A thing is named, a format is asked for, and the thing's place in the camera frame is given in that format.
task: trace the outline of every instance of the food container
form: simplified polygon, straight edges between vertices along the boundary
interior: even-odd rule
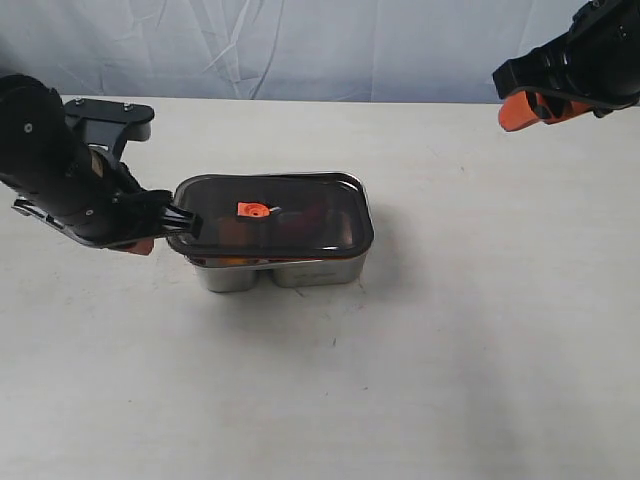
[[[281,287],[356,280],[373,242],[362,184],[345,173],[202,175],[175,203],[198,214],[200,235],[169,238],[207,290],[238,292],[268,272]]]

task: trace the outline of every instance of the container lid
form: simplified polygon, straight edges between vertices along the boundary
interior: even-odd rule
[[[190,258],[352,258],[373,241],[364,191],[347,174],[202,175],[175,203],[202,218],[197,238],[168,239]]]

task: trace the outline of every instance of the white backdrop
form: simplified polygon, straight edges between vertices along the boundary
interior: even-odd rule
[[[0,0],[0,61],[62,93],[496,101],[585,0]]]

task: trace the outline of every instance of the metal lunch box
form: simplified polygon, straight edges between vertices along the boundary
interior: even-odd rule
[[[364,188],[345,173],[203,175],[185,180],[175,202],[203,226],[169,245],[213,292],[249,290],[260,272],[288,288],[349,283],[373,242]]]

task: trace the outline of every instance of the white tabletop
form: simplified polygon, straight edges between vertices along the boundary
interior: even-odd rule
[[[0,478],[640,477],[640,109],[137,102],[144,186],[351,172],[374,247],[359,283],[216,295],[0,189]]]

